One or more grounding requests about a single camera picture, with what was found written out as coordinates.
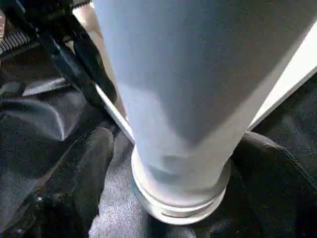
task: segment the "white pipe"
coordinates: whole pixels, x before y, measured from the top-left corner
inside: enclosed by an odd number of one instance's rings
[[[167,223],[206,217],[224,194],[228,158],[314,23],[317,1],[94,4],[136,141],[136,195]]]

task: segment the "cylinder base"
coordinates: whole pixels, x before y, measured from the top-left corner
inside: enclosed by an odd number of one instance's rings
[[[214,199],[199,206],[175,207],[161,203],[148,194],[138,182],[135,164],[133,164],[135,156],[138,156],[136,149],[134,149],[132,155],[132,188],[140,204],[156,219],[173,225],[192,224],[209,216],[222,202],[226,187]]]

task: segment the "white tube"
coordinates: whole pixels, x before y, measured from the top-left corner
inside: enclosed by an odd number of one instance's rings
[[[220,203],[228,158],[317,1],[94,3],[136,142],[136,194],[164,222],[198,221]]]

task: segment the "black leather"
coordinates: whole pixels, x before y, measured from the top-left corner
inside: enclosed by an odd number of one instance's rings
[[[268,115],[254,132],[289,150],[317,183],[317,74]]]
[[[68,147],[103,120],[72,88],[1,99],[0,227]]]

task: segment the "white cylinder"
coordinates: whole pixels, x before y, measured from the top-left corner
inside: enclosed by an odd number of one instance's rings
[[[136,141],[137,188],[174,211],[212,204],[226,188],[228,158],[314,23],[317,1],[94,3]]]

